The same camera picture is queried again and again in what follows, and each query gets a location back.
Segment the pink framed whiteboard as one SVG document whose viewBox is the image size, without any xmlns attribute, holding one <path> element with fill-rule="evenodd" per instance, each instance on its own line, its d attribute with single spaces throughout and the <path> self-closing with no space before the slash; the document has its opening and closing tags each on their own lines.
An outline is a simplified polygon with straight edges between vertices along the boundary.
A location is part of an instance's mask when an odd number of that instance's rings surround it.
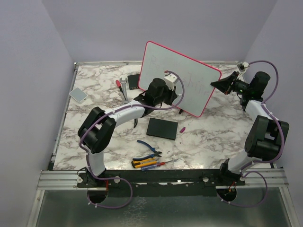
<svg viewBox="0 0 303 227">
<path fill-rule="evenodd" d="M 200 117 L 214 92 L 211 83 L 220 80 L 222 72 L 175 50 L 148 41 L 143 55 L 139 88 L 146 90 L 154 78 L 164 78 L 166 70 L 179 75 L 185 87 L 185 95 L 178 108 L 192 116 Z"/>
</svg>

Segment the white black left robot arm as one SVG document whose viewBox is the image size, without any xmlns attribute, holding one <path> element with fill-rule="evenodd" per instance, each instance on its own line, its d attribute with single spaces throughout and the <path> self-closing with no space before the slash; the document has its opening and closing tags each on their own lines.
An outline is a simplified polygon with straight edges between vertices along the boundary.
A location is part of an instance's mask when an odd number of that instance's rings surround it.
<svg viewBox="0 0 303 227">
<path fill-rule="evenodd" d="M 178 98 L 176 94 L 177 76 L 169 74 L 163 79 L 155 78 L 146 91 L 129 103 L 112 110 L 93 108 L 78 130 L 79 146 L 86 151 L 86 169 L 89 172 L 88 181 L 95 187 L 104 182 L 103 150 L 108 146 L 116 127 L 128 121 L 143 118 L 154 110 L 160 110 L 157 105 L 165 103 L 175 107 L 173 102 Z"/>
</svg>

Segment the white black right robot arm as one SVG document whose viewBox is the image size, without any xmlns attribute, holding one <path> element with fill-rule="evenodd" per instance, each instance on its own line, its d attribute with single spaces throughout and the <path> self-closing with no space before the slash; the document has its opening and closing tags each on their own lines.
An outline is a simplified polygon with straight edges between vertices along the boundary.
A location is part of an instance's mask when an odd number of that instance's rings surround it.
<svg viewBox="0 0 303 227">
<path fill-rule="evenodd" d="M 217 179 L 223 185 L 240 180 L 242 171 L 260 163 L 278 160 L 282 154 L 289 124 L 278 120 L 266 108 L 263 92 L 270 76 L 262 71 L 255 74 L 250 83 L 238 78 L 239 72 L 211 83 L 211 86 L 228 95 L 240 95 L 240 105 L 254 121 L 244 143 L 244 149 L 237 156 L 225 160 L 219 169 Z"/>
</svg>

